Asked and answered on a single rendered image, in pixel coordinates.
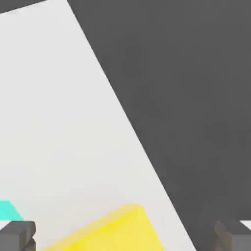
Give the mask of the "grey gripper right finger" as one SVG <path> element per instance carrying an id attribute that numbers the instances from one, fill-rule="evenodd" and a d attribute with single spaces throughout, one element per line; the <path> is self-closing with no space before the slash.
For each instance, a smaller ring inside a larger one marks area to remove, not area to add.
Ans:
<path id="1" fill-rule="evenodd" d="M 215 251 L 251 251 L 251 230 L 240 221 L 216 221 L 215 234 Z"/>

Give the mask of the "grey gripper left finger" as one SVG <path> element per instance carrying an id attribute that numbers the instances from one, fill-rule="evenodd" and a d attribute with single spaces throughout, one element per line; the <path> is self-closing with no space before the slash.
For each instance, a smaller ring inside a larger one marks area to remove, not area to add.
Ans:
<path id="1" fill-rule="evenodd" d="M 36 251 L 34 221 L 11 221 L 0 230 L 0 251 Z"/>

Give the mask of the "large cyan box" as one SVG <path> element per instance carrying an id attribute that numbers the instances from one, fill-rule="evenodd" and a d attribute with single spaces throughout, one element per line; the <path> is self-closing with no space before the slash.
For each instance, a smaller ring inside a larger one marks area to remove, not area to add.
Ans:
<path id="1" fill-rule="evenodd" d="M 10 201 L 0 201 L 0 221 L 23 221 L 15 206 Z"/>

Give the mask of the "large yellow box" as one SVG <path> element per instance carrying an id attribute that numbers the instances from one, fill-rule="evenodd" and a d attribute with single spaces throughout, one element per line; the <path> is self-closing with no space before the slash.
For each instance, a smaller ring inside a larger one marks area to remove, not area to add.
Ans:
<path id="1" fill-rule="evenodd" d="M 164 251 L 143 206 L 126 204 L 43 251 Z"/>

